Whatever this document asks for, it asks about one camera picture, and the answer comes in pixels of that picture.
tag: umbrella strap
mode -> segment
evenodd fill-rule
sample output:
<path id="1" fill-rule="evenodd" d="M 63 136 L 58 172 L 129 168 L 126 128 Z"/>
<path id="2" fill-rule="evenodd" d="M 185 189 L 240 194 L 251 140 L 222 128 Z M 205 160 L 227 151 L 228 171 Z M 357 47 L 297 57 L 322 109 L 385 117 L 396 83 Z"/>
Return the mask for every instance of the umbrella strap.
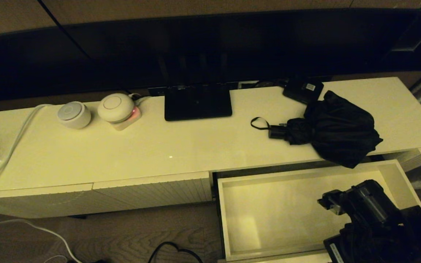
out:
<path id="1" fill-rule="evenodd" d="M 266 122 L 266 124 L 268 125 L 267 127 L 257 127 L 257 126 L 254 126 L 253 125 L 253 122 L 255 122 L 257 119 L 263 119 L 265 122 Z M 263 117 L 256 117 L 256 118 L 253 118 L 252 120 L 251 120 L 251 127 L 253 127 L 253 128 L 256 128 L 256 129 L 258 129 L 258 130 L 269 130 L 270 129 L 270 124 L 263 118 Z"/>

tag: wooden floor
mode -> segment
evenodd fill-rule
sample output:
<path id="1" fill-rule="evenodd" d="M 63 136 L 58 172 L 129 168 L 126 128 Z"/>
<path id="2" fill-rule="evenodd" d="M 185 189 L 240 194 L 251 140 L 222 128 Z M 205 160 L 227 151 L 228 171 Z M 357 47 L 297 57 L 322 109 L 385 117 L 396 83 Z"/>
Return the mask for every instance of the wooden floor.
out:
<path id="1" fill-rule="evenodd" d="M 10 217 L 1 216 L 0 220 Z M 163 241 L 172 241 L 199 255 L 206 263 L 222 258 L 219 220 L 214 203 L 147 208 L 90 215 L 87 219 L 44 218 L 38 226 L 64 236 L 84 263 L 146 263 Z M 0 263 L 43 263 L 55 255 L 68 256 L 62 241 L 25 224 L 0 226 Z M 55 258 L 49 263 L 63 263 Z M 156 263 L 196 263 L 187 253 L 164 246 Z"/>

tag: label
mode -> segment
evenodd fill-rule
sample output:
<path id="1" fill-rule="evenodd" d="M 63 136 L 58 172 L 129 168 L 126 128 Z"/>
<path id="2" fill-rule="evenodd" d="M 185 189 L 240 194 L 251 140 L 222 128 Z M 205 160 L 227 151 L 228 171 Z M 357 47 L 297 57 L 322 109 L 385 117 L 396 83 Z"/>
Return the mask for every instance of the label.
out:
<path id="1" fill-rule="evenodd" d="M 309 90 L 311 90 L 311 91 L 314 91 L 314 88 L 316 88 L 316 86 L 315 86 L 315 85 L 313 85 L 313 84 L 308 83 L 308 84 L 306 85 L 306 89 L 309 89 Z"/>
<path id="2" fill-rule="evenodd" d="M 341 253 L 339 253 L 339 250 L 337 250 L 337 247 L 334 243 L 329 245 L 332 249 L 332 253 L 334 254 L 335 259 L 337 260 L 337 263 L 344 263 L 344 260 L 342 260 Z"/>

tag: white cable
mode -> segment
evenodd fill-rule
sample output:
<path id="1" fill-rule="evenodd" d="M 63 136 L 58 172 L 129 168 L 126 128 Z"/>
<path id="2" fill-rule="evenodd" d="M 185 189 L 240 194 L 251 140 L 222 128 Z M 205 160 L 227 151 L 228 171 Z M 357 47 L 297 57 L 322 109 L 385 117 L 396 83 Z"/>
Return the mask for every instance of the white cable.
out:
<path id="1" fill-rule="evenodd" d="M 59 256 L 62 257 L 62 258 L 65 258 L 65 263 L 67 263 L 67 258 L 63 255 L 52 256 L 51 258 L 48 258 L 47 260 L 45 260 L 43 263 L 47 263 L 48 261 L 52 260 L 53 258 L 57 258 Z"/>
<path id="2" fill-rule="evenodd" d="M 5 167 L 6 167 L 6 165 L 7 165 L 7 163 L 9 162 L 9 160 L 10 160 L 10 158 L 11 158 L 11 156 L 12 156 L 12 153 L 14 152 L 14 150 L 15 150 L 15 147 L 17 146 L 17 144 L 19 143 L 19 141 L 20 141 L 20 139 L 21 139 L 21 137 L 22 137 L 22 135 L 23 135 L 23 133 L 24 133 L 24 131 L 25 131 L 25 128 L 26 128 L 26 126 L 29 124 L 29 122 L 30 122 L 30 120 L 32 120 L 32 117 L 35 115 L 35 113 L 38 111 L 38 110 L 40 110 L 41 108 L 43 108 L 43 107 L 45 107 L 45 106 L 51 106 L 51 104 L 42 104 L 42 105 L 38 105 L 38 106 L 36 106 L 33 110 L 32 110 L 32 112 L 27 116 L 27 118 L 25 119 L 25 121 L 24 121 L 24 123 L 22 124 L 22 127 L 20 128 L 20 130 L 19 130 L 19 133 L 17 134 L 17 137 L 15 138 L 15 140 L 14 140 L 14 143 L 13 143 L 13 145 L 11 146 L 11 148 L 10 148 L 10 151 L 9 151 L 9 153 L 7 154 L 7 157 L 6 157 L 6 159 L 1 163 L 1 165 L 0 165 L 0 171 L 2 171 Z M 12 219 L 12 220 L 6 220 L 6 221 L 1 221 L 0 222 L 0 225 L 3 225 L 3 224 L 7 224 L 7 223 L 26 223 L 26 224 L 28 224 L 29 226 L 31 226 L 31 227 L 33 227 L 33 228 L 37 228 L 37 229 L 39 229 L 39 230 L 42 230 L 42 231 L 45 231 L 45 232 L 48 232 L 48 233 L 51 233 L 51 234 L 53 234 L 53 235 L 55 235 L 55 236 L 57 236 L 58 238 L 60 238 L 63 242 L 64 242 L 64 244 L 65 244 L 65 246 L 66 246 L 66 248 L 67 248 L 67 252 L 69 253 L 69 255 L 71 256 L 71 258 L 73 259 L 73 260 L 75 260 L 75 262 L 77 262 L 77 263 L 82 263 L 80 260 L 78 260 L 73 254 L 72 254 L 72 252 L 71 252 L 71 250 L 70 250 L 70 248 L 69 248 L 69 245 L 68 245 L 68 243 L 67 243 L 67 241 L 61 236 L 61 235 L 59 235 L 58 233 L 55 233 L 55 232 L 53 232 L 53 231 L 51 231 L 51 230 L 49 230 L 49 229 L 46 229 L 46 228 L 41 228 L 41 227 L 39 227 L 39 226 L 36 226 L 36 225 L 34 225 L 32 222 L 30 222 L 30 221 L 28 221 L 28 220 L 25 220 L 25 219 Z"/>

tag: open drawer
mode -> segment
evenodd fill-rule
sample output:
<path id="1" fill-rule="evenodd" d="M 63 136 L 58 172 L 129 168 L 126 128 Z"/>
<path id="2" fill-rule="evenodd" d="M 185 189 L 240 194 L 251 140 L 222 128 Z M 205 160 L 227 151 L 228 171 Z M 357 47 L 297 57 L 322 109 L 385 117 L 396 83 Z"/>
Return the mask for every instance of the open drawer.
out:
<path id="1" fill-rule="evenodd" d="M 350 218 L 325 210 L 317 199 L 367 179 L 399 209 L 421 206 L 396 160 L 218 179 L 227 262 L 324 249 L 323 240 Z"/>

